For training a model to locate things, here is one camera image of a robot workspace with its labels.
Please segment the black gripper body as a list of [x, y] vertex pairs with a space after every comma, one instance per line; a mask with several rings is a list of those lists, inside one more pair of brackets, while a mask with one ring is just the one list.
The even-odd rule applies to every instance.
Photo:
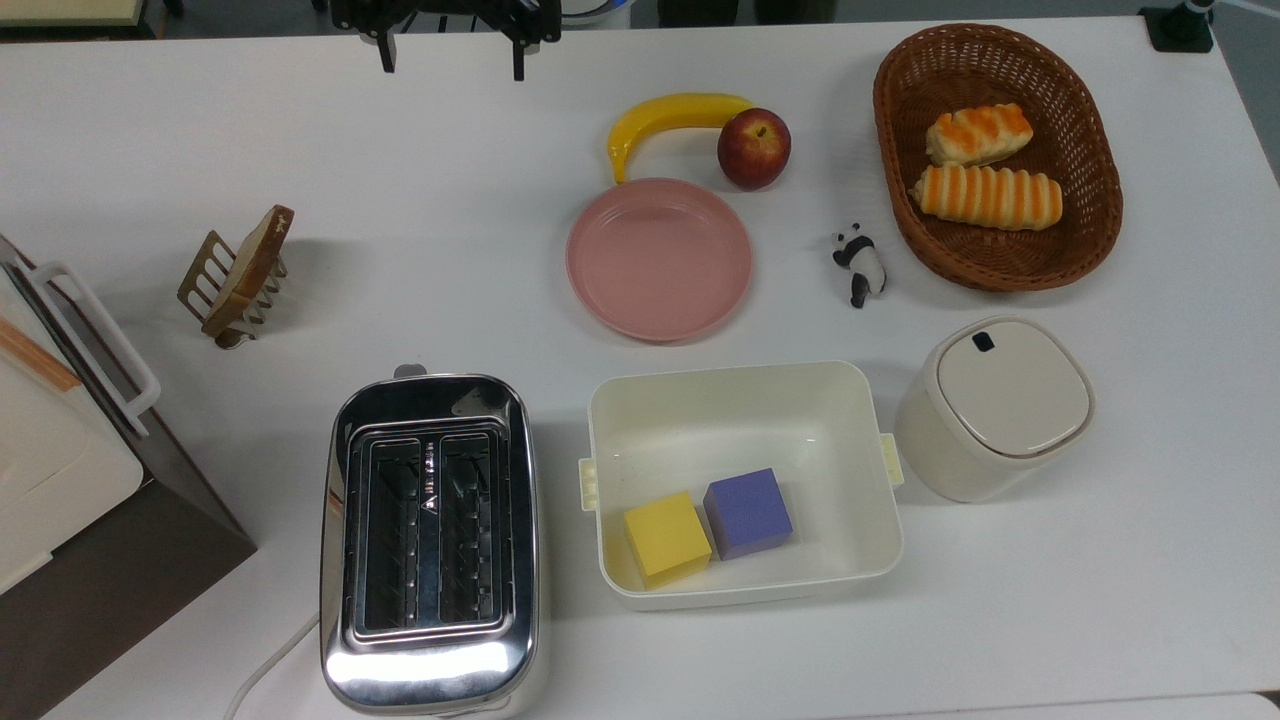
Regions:
[[559, 1], [332, 1], [333, 24], [370, 38], [388, 37], [415, 13], [471, 15], [520, 47], [557, 42]]

